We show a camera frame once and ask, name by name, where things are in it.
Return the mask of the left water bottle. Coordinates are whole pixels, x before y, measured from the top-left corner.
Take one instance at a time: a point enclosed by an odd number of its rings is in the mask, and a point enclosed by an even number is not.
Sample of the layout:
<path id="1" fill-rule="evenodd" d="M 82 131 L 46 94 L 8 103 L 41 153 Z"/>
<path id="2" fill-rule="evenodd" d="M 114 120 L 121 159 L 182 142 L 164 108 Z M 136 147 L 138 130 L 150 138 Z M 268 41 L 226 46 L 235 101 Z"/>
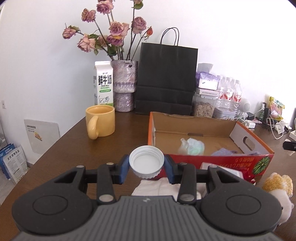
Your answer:
<path id="1" fill-rule="evenodd" d="M 225 96 L 224 94 L 226 93 L 228 84 L 227 84 L 227 79 L 226 77 L 222 77 L 219 79 L 219 84 L 218 84 L 218 91 L 219 91 L 219 95 L 216 101 L 216 107 L 217 108 L 222 108 L 225 102 Z"/>

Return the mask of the white round robot toy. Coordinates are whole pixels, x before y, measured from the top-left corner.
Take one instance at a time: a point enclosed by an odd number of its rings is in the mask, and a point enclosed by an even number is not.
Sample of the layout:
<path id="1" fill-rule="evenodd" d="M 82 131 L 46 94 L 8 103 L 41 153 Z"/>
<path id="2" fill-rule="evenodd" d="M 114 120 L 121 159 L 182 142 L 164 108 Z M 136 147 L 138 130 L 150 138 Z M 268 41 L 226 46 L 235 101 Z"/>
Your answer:
<path id="1" fill-rule="evenodd" d="M 250 111 L 250 109 L 251 109 L 251 104 L 249 100 L 242 98 L 240 102 L 240 106 L 238 108 L 239 110 L 238 116 L 245 120 L 247 118 L 247 113 Z"/>

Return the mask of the black power adapter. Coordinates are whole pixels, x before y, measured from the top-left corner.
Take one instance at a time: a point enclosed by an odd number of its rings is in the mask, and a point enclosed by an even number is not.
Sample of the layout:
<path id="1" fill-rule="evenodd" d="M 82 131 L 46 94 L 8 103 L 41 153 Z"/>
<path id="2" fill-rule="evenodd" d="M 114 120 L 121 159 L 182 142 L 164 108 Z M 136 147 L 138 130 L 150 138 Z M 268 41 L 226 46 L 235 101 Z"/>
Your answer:
<path id="1" fill-rule="evenodd" d="M 254 120 L 254 118 L 255 118 L 255 116 L 254 116 L 254 114 L 253 113 L 251 113 L 251 112 L 247 112 L 247 119 L 248 120 Z"/>

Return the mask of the white plastic jar lid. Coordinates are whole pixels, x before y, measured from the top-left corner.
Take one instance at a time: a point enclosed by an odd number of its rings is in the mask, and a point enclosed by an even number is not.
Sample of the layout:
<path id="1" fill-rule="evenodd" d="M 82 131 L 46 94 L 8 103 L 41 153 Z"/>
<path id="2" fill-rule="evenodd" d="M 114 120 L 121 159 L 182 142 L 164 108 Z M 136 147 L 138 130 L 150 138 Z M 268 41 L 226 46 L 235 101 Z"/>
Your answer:
<path id="1" fill-rule="evenodd" d="M 164 162 L 163 152 L 154 146 L 140 146 L 129 155 L 130 168 L 142 179 L 156 177 L 161 172 Z"/>

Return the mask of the middle water bottle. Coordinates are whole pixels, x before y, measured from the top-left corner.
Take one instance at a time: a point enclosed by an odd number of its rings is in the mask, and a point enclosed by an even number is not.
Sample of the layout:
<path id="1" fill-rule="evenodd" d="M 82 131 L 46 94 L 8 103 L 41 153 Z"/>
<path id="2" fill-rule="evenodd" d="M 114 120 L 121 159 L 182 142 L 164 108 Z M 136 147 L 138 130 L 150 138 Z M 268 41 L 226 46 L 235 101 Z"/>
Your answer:
<path id="1" fill-rule="evenodd" d="M 231 86 L 231 79 L 229 77 L 226 78 L 224 84 L 224 94 L 223 94 L 223 104 L 222 108 L 229 109 L 231 106 L 231 101 L 233 97 L 234 90 Z"/>

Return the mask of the colourful snack bag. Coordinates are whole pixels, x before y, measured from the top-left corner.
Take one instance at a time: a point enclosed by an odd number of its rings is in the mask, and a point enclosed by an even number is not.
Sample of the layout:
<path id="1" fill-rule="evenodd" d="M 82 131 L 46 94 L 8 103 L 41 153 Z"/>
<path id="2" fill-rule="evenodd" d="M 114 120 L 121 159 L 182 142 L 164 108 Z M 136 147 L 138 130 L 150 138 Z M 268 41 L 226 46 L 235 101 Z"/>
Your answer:
<path id="1" fill-rule="evenodd" d="M 274 97 L 269 97 L 269 110 L 270 110 L 270 116 L 276 120 L 281 121 L 283 119 L 282 117 L 282 111 L 285 109 L 285 105 L 275 99 Z"/>

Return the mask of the black paper shopping bag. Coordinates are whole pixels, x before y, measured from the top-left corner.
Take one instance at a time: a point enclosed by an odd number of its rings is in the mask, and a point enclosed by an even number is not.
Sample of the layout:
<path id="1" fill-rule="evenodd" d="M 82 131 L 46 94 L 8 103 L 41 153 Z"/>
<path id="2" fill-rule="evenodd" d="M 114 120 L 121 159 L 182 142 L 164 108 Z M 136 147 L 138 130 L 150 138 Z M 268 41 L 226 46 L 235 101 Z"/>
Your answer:
<path id="1" fill-rule="evenodd" d="M 179 46 L 179 30 L 172 29 L 175 32 L 173 45 L 142 43 L 135 93 L 138 114 L 191 113 L 198 49 Z"/>

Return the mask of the right water bottle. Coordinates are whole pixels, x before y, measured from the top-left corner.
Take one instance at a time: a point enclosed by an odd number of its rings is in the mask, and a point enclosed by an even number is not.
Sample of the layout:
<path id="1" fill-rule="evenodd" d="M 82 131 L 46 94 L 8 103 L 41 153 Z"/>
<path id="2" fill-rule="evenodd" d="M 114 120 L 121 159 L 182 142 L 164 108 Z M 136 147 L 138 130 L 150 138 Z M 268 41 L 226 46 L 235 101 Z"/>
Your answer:
<path id="1" fill-rule="evenodd" d="M 233 97 L 231 102 L 231 110 L 237 111 L 237 109 L 240 106 L 241 102 L 241 96 L 242 96 L 242 90 L 239 80 L 235 80 L 235 84 L 233 87 Z"/>

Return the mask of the white folded cloth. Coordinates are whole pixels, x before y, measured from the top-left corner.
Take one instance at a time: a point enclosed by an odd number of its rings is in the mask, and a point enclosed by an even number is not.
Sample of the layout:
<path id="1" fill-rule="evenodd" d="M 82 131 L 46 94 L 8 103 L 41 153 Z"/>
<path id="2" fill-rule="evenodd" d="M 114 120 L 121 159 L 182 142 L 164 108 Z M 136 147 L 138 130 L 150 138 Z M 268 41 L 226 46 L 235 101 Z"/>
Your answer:
<path id="1" fill-rule="evenodd" d="M 132 196 L 172 196 L 177 201 L 180 184 L 171 184 L 168 178 L 159 180 L 141 180 Z"/>

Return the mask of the yellow ceramic mug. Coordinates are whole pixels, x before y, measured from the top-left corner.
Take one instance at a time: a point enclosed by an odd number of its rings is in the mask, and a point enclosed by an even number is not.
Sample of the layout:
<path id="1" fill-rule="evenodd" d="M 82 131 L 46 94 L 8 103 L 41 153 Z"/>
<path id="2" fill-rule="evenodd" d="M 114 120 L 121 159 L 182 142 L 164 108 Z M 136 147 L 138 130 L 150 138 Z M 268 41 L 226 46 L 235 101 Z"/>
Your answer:
<path id="1" fill-rule="evenodd" d="M 110 105 L 94 105 L 86 109 L 86 128 L 92 140 L 107 137 L 115 132 L 115 108 Z"/>

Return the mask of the green crumpled plastic bag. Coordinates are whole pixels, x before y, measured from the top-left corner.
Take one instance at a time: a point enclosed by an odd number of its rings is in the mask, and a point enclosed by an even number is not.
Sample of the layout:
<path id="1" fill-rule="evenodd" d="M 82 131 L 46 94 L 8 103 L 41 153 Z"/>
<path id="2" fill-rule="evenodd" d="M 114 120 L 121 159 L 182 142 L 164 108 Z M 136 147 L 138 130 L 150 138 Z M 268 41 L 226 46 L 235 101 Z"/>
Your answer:
<path id="1" fill-rule="evenodd" d="M 205 145 L 202 141 L 194 138 L 181 138 L 181 146 L 178 149 L 180 155 L 202 156 L 204 154 Z"/>

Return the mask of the purple drawstring pouch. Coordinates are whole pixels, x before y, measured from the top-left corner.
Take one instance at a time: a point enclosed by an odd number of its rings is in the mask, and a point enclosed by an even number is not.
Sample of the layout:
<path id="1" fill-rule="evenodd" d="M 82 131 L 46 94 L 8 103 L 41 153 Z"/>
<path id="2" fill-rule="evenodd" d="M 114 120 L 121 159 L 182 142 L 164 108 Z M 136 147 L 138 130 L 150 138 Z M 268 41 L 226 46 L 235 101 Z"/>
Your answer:
<path id="1" fill-rule="evenodd" d="M 211 154 L 211 156 L 260 156 L 260 152 L 251 152 L 250 154 L 238 153 L 235 150 L 221 148 Z"/>

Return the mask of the purple speckled vase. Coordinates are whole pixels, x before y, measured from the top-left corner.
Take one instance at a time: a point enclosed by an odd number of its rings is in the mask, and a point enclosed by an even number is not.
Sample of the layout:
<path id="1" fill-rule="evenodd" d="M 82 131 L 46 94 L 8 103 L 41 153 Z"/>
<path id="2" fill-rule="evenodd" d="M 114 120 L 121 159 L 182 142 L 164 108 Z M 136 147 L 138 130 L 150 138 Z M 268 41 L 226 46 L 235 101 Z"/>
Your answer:
<path id="1" fill-rule="evenodd" d="M 133 111 L 138 61 L 113 60 L 111 66 L 113 68 L 115 110 L 122 113 Z"/>

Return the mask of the white green milk carton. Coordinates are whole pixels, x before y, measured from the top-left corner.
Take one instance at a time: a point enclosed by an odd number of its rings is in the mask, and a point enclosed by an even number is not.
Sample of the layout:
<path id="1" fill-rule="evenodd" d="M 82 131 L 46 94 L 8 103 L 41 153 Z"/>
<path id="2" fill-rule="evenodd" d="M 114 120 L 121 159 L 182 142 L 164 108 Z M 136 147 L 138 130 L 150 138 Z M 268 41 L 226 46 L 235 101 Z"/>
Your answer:
<path id="1" fill-rule="evenodd" d="M 95 105 L 113 106 L 113 68 L 110 61 L 95 61 L 93 76 Z"/>

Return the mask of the white charger block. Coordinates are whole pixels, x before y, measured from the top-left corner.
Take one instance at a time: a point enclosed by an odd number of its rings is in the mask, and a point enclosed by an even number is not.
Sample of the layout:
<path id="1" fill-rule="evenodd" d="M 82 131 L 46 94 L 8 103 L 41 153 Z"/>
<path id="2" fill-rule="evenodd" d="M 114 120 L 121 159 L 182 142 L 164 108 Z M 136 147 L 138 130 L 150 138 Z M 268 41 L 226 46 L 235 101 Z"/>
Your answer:
<path id="1" fill-rule="evenodd" d="M 248 129 L 255 129 L 256 123 L 254 123 L 253 121 L 244 120 L 243 123 Z"/>

